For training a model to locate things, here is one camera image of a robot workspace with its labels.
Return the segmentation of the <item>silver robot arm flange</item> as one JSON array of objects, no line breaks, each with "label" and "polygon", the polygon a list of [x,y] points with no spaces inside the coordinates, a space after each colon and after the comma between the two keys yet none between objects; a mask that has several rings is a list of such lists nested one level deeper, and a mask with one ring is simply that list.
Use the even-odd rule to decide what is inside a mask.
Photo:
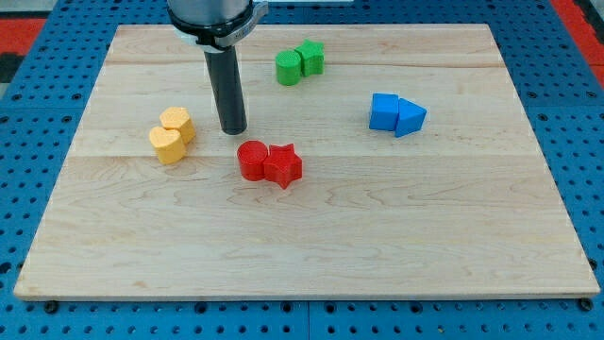
[{"label": "silver robot arm flange", "polygon": [[175,33],[208,53],[222,53],[248,36],[268,13],[267,1],[168,0]]}]

